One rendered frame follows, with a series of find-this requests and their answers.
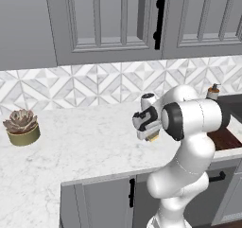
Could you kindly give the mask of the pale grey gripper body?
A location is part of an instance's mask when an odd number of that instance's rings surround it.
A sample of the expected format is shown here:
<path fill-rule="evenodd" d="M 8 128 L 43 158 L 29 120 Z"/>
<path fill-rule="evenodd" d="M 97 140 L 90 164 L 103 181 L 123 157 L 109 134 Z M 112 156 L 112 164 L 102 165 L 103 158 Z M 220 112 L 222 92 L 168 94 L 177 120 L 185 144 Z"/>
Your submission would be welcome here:
<path fill-rule="evenodd" d="M 159 132 L 160 132 L 160 126 L 156 125 L 143 132 L 138 131 L 137 137 L 140 140 L 146 140 L 146 141 L 152 142 L 155 138 L 159 136 Z"/>

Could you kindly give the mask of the grey base drawer front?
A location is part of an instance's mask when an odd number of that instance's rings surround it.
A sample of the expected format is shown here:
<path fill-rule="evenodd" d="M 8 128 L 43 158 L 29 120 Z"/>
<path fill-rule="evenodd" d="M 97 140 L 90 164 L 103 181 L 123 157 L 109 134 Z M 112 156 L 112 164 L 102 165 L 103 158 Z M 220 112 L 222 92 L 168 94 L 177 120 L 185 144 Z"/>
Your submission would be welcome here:
<path fill-rule="evenodd" d="M 227 188 L 233 178 L 233 174 L 240 164 L 239 159 L 231 159 L 219 162 L 213 162 L 207 169 L 207 174 L 210 177 L 219 175 L 220 171 L 225 172 L 226 177 L 222 181 L 212 182 L 210 186 Z"/>

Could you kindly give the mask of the grey wall cupboard door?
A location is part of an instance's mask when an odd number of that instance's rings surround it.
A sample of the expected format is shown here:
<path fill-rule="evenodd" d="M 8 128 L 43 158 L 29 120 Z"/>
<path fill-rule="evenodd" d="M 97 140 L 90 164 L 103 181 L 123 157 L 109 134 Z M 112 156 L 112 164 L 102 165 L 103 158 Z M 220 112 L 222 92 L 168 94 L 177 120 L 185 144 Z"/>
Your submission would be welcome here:
<path fill-rule="evenodd" d="M 47 0 L 58 65 L 149 61 L 157 0 Z"/>
<path fill-rule="evenodd" d="M 242 55 L 242 0 L 168 0 L 165 59 Z"/>

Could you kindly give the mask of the plain grey wall cupboard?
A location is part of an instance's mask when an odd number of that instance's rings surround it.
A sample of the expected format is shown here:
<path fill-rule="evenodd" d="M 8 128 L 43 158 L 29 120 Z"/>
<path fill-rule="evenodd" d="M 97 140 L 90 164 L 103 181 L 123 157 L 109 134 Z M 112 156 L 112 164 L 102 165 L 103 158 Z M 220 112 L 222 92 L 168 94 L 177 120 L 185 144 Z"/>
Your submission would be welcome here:
<path fill-rule="evenodd" d="M 56 65 L 46 0 L 0 0 L 0 71 Z"/>

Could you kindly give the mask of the dark sink basin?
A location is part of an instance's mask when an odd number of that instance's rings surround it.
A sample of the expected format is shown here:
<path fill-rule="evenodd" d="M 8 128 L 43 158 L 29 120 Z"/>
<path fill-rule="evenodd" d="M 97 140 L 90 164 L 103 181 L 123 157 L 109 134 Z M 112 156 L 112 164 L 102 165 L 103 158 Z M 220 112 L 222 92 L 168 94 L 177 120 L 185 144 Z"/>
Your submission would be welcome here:
<path fill-rule="evenodd" d="M 242 94 L 220 96 L 218 98 L 231 110 L 231 115 L 242 124 Z"/>

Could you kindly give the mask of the grey base cupboard door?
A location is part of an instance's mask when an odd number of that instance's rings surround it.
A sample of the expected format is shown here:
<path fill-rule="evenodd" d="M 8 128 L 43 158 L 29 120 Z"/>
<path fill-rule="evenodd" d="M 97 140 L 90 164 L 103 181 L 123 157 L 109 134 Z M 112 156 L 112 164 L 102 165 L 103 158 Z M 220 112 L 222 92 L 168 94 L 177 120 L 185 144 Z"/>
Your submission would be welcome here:
<path fill-rule="evenodd" d="M 132 228 L 130 179 L 98 180 L 60 185 L 60 228 Z"/>
<path fill-rule="evenodd" d="M 242 173 L 234 174 L 212 222 L 213 225 L 242 219 Z"/>

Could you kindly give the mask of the soap dispenser bottle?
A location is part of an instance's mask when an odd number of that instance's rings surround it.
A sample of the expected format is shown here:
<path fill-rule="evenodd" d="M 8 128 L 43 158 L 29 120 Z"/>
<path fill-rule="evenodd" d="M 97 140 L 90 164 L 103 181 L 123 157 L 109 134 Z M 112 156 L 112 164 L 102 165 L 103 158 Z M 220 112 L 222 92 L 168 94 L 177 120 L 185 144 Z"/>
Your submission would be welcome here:
<path fill-rule="evenodd" d="M 217 88 L 218 83 L 214 83 L 212 87 L 210 87 L 207 91 L 207 98 L 217 100 L 219 95 L 219 89 Z"/>

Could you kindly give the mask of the succulent in olive pot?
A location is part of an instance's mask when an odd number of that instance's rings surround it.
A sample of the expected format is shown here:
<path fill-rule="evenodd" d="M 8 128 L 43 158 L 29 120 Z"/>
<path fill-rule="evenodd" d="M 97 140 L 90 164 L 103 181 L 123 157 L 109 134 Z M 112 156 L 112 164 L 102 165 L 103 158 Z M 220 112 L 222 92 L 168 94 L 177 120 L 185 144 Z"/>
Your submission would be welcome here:
<path fill-rule="evenodd" d="M 41 135 L 37 116 L 31 110 L 13 111 L 3 125 L 10 143 L 17 147 L 30 145 Z"/>

